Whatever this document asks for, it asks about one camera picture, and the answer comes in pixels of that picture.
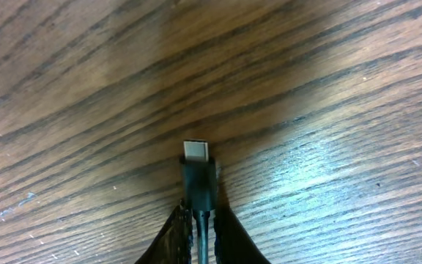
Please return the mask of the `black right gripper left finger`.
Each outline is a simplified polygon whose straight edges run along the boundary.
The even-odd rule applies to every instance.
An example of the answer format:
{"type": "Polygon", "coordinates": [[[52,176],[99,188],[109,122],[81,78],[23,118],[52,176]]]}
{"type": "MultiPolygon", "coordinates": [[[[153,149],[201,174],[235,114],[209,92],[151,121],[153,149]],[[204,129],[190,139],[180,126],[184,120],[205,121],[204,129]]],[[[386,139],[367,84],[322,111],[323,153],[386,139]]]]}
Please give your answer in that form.
{"type": "Polygon", "coordinates": [[[136,264],[191,264],[192,247],[192,212],[181,199],[136,264]]]}

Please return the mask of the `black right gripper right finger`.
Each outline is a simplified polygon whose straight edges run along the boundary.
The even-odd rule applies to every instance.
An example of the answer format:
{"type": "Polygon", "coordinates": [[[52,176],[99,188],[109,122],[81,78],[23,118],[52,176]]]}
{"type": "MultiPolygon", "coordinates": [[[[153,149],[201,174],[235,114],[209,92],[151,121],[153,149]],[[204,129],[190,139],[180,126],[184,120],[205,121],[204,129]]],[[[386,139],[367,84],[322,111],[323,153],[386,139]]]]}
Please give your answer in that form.
{"type": "Polygon", "coordinates": [[[270,264],[229,207],[215,210],[215,258],[218,264],[270,264]]]}

